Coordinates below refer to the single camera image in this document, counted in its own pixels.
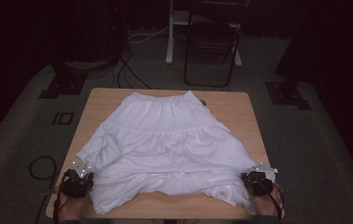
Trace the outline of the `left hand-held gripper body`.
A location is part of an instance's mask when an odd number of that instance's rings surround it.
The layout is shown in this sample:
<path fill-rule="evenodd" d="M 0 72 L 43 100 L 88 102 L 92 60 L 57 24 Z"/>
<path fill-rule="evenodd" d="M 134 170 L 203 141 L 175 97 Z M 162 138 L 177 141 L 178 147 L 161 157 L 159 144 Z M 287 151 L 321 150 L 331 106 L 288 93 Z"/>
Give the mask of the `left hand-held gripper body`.
<path fill-rule="evenodd" d="M 60 190 L 70 198 L 84 198 L 93 186 L 93 181 L 86 179 L 92 169 L 76 161 L 73 161 L 72 165 L 73 168 L 67 169 L 63 175 Z"/>

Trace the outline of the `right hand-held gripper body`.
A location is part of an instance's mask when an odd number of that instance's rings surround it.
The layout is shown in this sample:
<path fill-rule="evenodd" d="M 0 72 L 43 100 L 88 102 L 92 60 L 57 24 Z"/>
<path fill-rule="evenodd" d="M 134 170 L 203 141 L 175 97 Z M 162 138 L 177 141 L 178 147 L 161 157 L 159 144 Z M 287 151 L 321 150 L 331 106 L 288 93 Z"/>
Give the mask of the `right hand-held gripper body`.
<path fill-rule="evenodd" d="M 273 191 L 273 181 L 268 175 L 275 175 L 278 171 L 261 162 L 248 167 L 243 173 L 248 173 L 250 186 L 246 187 L 247 191 L 255 196 L 263 196 Z"/>

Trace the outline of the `white tiered skirt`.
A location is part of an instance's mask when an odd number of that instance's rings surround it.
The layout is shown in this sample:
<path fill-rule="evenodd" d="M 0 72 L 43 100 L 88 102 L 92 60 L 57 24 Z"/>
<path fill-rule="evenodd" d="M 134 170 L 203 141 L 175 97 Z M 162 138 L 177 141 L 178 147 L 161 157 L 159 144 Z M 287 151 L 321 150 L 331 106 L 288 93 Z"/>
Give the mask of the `white tiered skirt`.
<path fill-rule="evenodd" d="M 190 91 L 169 97 L 132 93 L 77 155 L 94 174 L 91 198 L 98 214 L 156 191 L 203 193 L 255 212 L 240 178 L 254 160 Z"/>

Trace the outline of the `person's left hand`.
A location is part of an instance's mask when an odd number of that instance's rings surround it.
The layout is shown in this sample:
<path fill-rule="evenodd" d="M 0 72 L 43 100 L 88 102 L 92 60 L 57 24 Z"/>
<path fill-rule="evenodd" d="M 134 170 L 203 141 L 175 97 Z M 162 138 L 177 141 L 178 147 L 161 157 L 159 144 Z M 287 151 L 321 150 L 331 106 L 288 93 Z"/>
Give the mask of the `person's left hand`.
<path fill-rule="evenodd" d="M 70 198 L 61 192 L 60 187 L 61 186 L 55 187 L 55 192 L 57 194 L 53 214 L 55 224 L 59 224 L 64 220 L 81 221 L 86 215 L 90 198 L 88 196 L 84 198 Z"/>

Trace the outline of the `person's right hand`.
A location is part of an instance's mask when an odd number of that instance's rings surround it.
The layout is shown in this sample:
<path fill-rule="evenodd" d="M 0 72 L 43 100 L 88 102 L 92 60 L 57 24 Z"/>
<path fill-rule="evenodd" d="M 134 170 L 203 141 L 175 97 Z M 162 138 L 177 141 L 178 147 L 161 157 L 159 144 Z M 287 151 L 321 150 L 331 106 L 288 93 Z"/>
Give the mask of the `person's right hand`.
<path fill-rule="evenodd" d="M 281 218 L 284 216 L 284 198 L 281 187 L 273 184 L 273 191 L 268 195 L 251 195 L 250 200 L 253 203 L 257 216 L 275 216 Z"/>

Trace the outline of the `black stand base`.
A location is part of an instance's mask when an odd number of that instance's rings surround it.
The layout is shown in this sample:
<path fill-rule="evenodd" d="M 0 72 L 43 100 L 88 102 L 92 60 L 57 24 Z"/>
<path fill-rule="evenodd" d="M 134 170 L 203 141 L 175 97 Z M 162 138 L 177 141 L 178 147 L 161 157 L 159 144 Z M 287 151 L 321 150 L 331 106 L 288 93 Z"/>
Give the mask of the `black stand base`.
<path fill-rule="evenodd" d="M 40 99 L 56 99 L 59 95 L 80 95 L 88 73 L 64 62 L 52 63 L 51 68 L 55 72 L 51 83 L 43 90 Z"/>
<path fill-rule="evenodd" d="M 266 81 L 266 89 L 274 105 L 295 105 L 300 110 L 310 110 L 311 106 L 296 87 L 296 82 Z"/>

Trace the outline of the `white metal desk leg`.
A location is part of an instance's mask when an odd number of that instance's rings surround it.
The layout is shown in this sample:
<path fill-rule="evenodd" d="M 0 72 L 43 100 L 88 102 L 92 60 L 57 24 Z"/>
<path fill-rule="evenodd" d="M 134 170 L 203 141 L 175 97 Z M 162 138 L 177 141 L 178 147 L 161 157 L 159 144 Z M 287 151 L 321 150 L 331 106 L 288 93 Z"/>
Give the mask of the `white metal desk leg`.
<path fill-rule="evenodd" d="M 165 62 L 167 64 L 172 64 L 173 57 L 174 57 L 174 0 L 169 0 L 168 40 L 167 40 Z"/>
<path fill-rule="evenodd" d="M 236 40 L 234 42 L 234 47 L 233 47 L 233 50 L 235 52 L 233 61 L 234 61 L 234 65 L 237 68 L 240 68 L 243 65 L 243 62 L 240 57 L 239 49 L 238 49 L 239 37 L 241 35 L 241 31 L 240 31 L 241 26 L 237 23 L 232 23 L 231 26 L 235 29 L 235 34 L 236 34 Z"/>

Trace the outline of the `black folding chair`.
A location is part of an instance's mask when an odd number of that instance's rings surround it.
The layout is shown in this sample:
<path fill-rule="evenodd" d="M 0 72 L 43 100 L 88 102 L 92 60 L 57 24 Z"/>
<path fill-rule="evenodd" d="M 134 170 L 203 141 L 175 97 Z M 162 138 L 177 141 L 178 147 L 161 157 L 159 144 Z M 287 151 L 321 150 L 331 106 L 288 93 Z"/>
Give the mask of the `black folding chair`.
<path fill-rule="evenodd" d="M 186 84 L 223 88 L 230 83 L 240 36 L 247 21 L 247 13 L 248 6 L 245 0 L 195 0 L 190 4 L 183 76 Z M 190 47 L 225 50 L 224 62 L 231 55 L 226 80 L 218 84 L 191 81 L 188 78 Z"/>

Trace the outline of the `dark equipment with red light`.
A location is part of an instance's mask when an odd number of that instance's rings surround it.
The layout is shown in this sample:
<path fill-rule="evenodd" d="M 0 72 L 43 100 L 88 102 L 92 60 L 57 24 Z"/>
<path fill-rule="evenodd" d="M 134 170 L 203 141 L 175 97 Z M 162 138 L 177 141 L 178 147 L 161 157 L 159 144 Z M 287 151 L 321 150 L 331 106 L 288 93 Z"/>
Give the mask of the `dark equipment with red light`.
<path fill-rule="evenodd" d="M 71 0 L 81 47 L 78 62 L 114 67 L 126 40 L 123 0 Z"/>

